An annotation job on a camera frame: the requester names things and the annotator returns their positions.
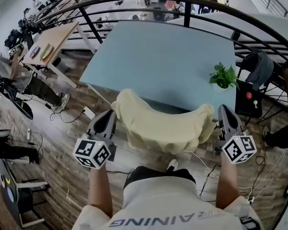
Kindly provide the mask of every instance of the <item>small white pot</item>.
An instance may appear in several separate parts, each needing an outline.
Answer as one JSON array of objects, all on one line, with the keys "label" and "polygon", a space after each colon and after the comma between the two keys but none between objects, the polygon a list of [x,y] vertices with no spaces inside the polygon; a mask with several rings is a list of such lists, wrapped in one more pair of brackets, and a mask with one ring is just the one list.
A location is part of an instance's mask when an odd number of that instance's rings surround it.
[{"label": "small white pot", "polygon": [[218,86],[217,83],[214,83],[214,84],[213,84],[213,89],[215,90],[215,92],[218,92],[218,93],[223,92],[223,91],[226,90],[226,89],[223,89],[223,88],[221,88],[220,86]]}]

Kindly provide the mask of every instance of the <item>wooden floor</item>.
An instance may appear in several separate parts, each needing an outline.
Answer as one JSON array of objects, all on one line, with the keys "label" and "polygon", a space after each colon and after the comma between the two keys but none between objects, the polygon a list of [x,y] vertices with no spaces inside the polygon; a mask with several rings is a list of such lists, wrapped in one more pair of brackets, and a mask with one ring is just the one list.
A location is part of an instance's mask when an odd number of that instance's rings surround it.
[{"label": "wooden floor", "polygon": [[[62,56],[64,62],[70,67],[66,75],[74,82],[78,82],[83,70],[90,61],[92,55],[89,53],[67,52]],[[67,105],[67,109],[62,113],[62,118],[66,121],[76,118],[85,106],[88,106],[95,113],[99,114],[110,108],[110,106],[102,102],[97,95],[85,85],[79,84],[77,89],[71,88],[68,84],[53,74],[50,70],[47,73],[48,79],[46,83],[55,91],[68,92],[71,94],[71,100]],[[109,100],[114,101],[116,93],[107,92]],[[89,118],[85,115],[81,116],[73,123],[65,124],[56,116],[53,121],[49,117],[51,111],[43,104],[31,100],[28,102],[31,106],[34,119],[33,122],[24,118],[24,116],[9,102],[6,98],[0,98],[2,128],[10,128],[13,124],[15,140],[26,141],[26,131],[29,127],[33,132],[38,132],[43,136],[43,159],[40,165],[36,164],[13,164],[12,168],[19,180],[41,178],[49,182],[51,189],[42,196],[48,201],[46,204],[36,207],[37,212],[47,221],[49,225],[58,230],[70,230],[76,221],[81,208],[86,204],[88,193],[88,175],[89,170],[72,157],[72,150],[77,138],[81,137],[85,132]],[[271,103],[265,101],[264,109],[268,109]],[[288,124],[288,114],[280,113],[270,119],[266,124],[270,125],[273,131]],[[264,146],[261,137],[263,123],[256,124],[256,120],[252,120],[248,125],[250,133],[253,135],[258,148],[257,155],[264,154]],[[215,164],[220,163],[219,157],[214,157],[212,153],[211,140],[216,137],[214,133],[209,141],[202,144],[196,154],[203,159],[209,168],[213,168]],[[164,154],[162,152],[152,150],[133,150],[129,148],[127,136],[122,125],[117,125],[116,135],[113,138],[118,146],[116,153],[116,162],[107,162],[107,169],[111,171],[129,172],[132,168],[139,165],[165,170],[168,162],[173,155]],[[40,144],[41,137],[32,133],[32,142]],[[267,172],[275,165],[281,156],[283,150],[279,148],[267,149],[266,151],[266,167],[259,176],[259,183],[267,174]],[[209,172],[201,161],[192,154],[180,154],[177,156],[179,160],[179,168],[187,168],[194,176],[197,182],[197,188],[200,191]],[[240,187],[250,187],[260,171],[261,166],[255,163],[255,156],[248,162],[238,165],[238,176]],[[257,195],[265,185],[268,184],[274,173],[267,178],[255,189],[254,195]],[[120,210],[123,202],[123,185],[126,180],[124,174],[109,174],[111,192],[113,199],[114,211]],[[274,221],[281,212],[285,200],[282,195],[286,185],[288,184],[288,149],[284,160],[279,167],[277,174],[272,183],[255,199],[253,208],[257,212],[259,218],[263,222],[265,228],[271,229]],[[217,179],[209,177],[207,185],[202,194],[202,200],[213,201],[216,198]],[[250,189],[241,189],[244,195],[249,193]],[[0,211],[7,214],[4,203],[0,201]],[[8,222],[1,218],[4,214],[0,214],[0,228],[10,229]],[[34,229],[45,229],[44,226],[37,226]]]}]

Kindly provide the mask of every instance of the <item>light blue table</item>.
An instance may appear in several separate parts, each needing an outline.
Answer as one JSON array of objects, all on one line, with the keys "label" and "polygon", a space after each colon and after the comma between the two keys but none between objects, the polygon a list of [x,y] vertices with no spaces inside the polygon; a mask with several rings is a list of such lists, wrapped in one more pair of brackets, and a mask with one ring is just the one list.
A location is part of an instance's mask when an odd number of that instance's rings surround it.
[{"label": "light blue table", "polygon": [[129,88],[142,98],[186,110],[211,104],[217,119],[219,106],[234,110],[236,99],[236,88],[219,93],[209,84],[219,62],[235,68],[231,41],[180,26],[119,22],[80,81],[94,91],[93,86],[118,92]]}]

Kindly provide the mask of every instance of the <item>camera on tripod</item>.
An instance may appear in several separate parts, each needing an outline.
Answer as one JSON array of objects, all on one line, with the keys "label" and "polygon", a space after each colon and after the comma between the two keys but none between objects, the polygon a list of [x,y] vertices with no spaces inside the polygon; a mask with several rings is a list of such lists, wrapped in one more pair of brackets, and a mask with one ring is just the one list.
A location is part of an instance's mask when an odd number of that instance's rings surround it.
[{"label": "camera on tripod", "polygon": [[31,48],[33,45],[32,35],[36,33],[40,33],[41,29],[35,25],[32,21],[26,19],[26,14],[30,11],[30,8],[26,8],[24,10],[24,18],[18,22],[18,26],[20,27],[20,31],[12,30],[8,38],[4,41],[4,46],[9,48],[10,57],[15,54],[17,48],[26,41],[28,44],[28,48]]}]

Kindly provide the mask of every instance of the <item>black shorts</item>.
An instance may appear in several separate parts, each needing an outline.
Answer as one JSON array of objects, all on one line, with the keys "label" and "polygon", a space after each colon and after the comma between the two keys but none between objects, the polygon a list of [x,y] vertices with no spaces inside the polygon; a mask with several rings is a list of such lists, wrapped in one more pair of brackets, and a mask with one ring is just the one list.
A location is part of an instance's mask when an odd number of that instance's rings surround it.
[{"label": "black shorts", "polygon": [[193,181],[196,184],[193,176],[190,175],[187,169],[181,169],[181,170],[176,170],[176,171],[171,171],[171,172],[160,172],[160,171],[155,171],[155,170],[146,168],[144,166],[139,166],[128,175],[127,180],[124,185],[124,189],[126,186],[128,186],[132,182],[136,182],[136,181],[148,179],[148,178],[153,178],[153,177],[163,177],[163,176],[185,178],[190,181]]}]

